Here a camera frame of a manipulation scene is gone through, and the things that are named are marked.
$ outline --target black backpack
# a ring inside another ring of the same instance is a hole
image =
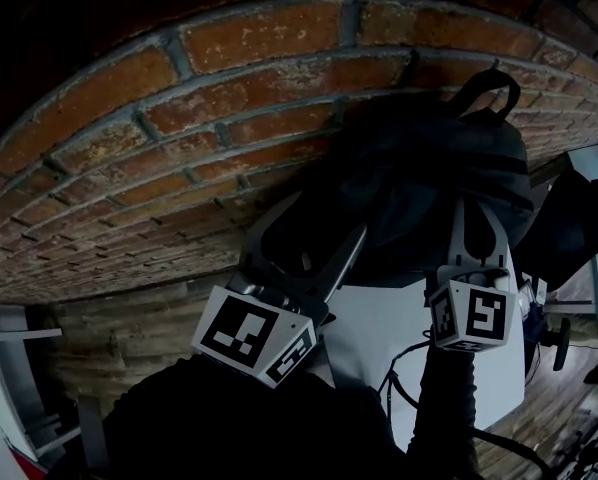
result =
[[[505,108],[465,114],[483,93],[503,87]],[[310,275],[365,222],[367,238],[346,283],[403,287],[447,263],[458,196],[487,203],[515,236],[533,212],[525,146],[505,121],[519,93],[509,75],[490,69],[448,102],[404,95],[361,105],[266,234],[264,255],[301,275],[307,254]]]

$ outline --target person's arm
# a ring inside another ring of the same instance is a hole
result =
[[[479,478],[469,427],[475,422],[474,354],[428,351],[407,460],[430,478]]]

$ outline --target backpack strap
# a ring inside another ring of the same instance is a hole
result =
[[[519,84],[509,74],[497,71],[496,69],[488,69],[472,76],[447,103],[446,112],[448,117],[459,118],[483,93],[494,89],[501,89],[502,87],[510,88],[508,90],[506,106],[496,113],[497,120],[503,123],[509,112],[519,101],[521,89],[519,88]]]

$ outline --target brick wall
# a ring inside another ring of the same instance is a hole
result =
[[[0,134],[0,302],[234,265],[358,102],[493,66],[531,169],[598,143],[598,0],[257,0],[126,42]]]

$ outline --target wooden floor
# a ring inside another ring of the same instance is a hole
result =
[[[72,399],[81,393],[96,395],[107,414],[132,385],[190,356],[190,340],[205,299],[211,287],[224,285],[227,277],[220,274],[188,284],[64,304],[47,312],[35,308],[34,325],[59,325],[64,331],[49,348],[46,344],[43,350],[29,351],[35,358],[38,382],[42,378],[53,393],[60,386]],[[571,347],[561,372],[552,371],[553,360],[554,349],[544,348],[524,403],[491,429],[536,448],[551,463],[559,460],[559,451],[578,429],[591,424],[576,408],[589,392],[582,380],[598,364],[598,350]],[[42,396],[49,391],[42,390]],[[486,479],[539,478],[537,468],[516,455],[481,442],[477,447]]]

